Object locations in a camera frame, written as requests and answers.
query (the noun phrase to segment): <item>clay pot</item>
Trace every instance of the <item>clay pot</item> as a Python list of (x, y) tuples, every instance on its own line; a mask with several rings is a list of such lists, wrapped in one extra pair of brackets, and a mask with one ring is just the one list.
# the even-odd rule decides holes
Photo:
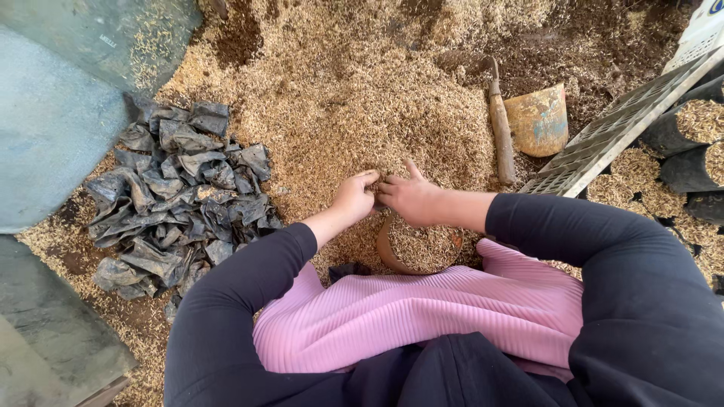
[[(379, 234), (377, 235), (377, 253), (379, 254), (379, 258), (382, 260), (382, 263), (397, 274), (429, 275), (430, 273), (419, 273), (410, 270), (397, 258), (395, 252), (392, 251), (392, 246), (390, 245), (390, 224), (392, 223), (392, 216), (393, 214), (387, 216), (382, 224), (382, 228), (379, 230)], [(450, 239), (452, 244), (454, 244), (458, 250), (462, 249), (462, 231), (450, 232)]]

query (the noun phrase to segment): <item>black nursery pot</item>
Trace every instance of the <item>black nursery pot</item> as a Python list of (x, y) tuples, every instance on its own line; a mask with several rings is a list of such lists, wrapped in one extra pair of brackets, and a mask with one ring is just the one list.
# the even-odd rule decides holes
[(641, 134), (640, 140), (664, 157), (670, 157), (683, 151), (691, 150), (699, 146), (706, 146), (706, 143), (697, 143), (684, 137), (676, 125), (676, 114), (686, 104), (662, 114)]
[(707, 174), (707, 148), (696, 147), (667, 159), (661, 166), (661, 180), (677, 193), (724, 190)]
[(695, 218), (724, 225), (724, 191), (691, 193), (684, 209)]
[(712, 79), (709, 82), (692, 88), (677, 101), (677, 104), (683, 104), (693, 99), (724, 103), (724, 91), (722, 91), (722, 82), (724, 82), (724, 75), (718, 76), (717, 78)]

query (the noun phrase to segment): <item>rusty metal scoop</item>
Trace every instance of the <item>rusty metal scoop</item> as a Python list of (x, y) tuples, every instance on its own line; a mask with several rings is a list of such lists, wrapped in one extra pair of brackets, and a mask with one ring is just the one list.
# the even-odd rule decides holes
[(568, 142), (565, 91), (559, 83), (503, 102), (515, 147), (533, 157), (560, 153)]

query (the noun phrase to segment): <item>wooden handle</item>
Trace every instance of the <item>wooden handle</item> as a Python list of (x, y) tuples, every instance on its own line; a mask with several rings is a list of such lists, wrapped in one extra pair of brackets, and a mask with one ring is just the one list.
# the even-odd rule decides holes
[(515, 165), (513, 163), (513, 141), (510, 139), (510, 126), (505, 106), (500, 94), (490, 95), (490, 121), (495, 134), (495, 150), (498, 160), (498, 179), (504, 185), (515, 182)]

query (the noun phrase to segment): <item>dirt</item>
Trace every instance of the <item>dirt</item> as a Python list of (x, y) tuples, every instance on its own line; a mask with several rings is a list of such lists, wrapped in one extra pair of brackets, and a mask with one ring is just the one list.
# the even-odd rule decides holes
[[(216, 56), (219, 65), (222, 67), (238, 67), (251, 62), (252, 58), (259, 58), (263, 54), (259, 49), (264, 46), (264, 39), (261, 37), (259, 21), (252, 13), (249, 1), (226, 0), (227, 9), (235, 12), (229, 15), (229, 19), (220, 25), (219, 40), (216, 42)], [(267, 16), (279, 14), (274, 11), (272, 1), (269, 1)], [(191, 43), (199, 42), (207, 25), (202, 25), (194, 33)]]
[(689, 18), (688, 6), (661, 1), (570, 1), (543, 28), (487, 43), (472, 38), (465, 47), (498, 58), (504, 98), (563, 82), (573, 138), (616, 96), (661, 73)]

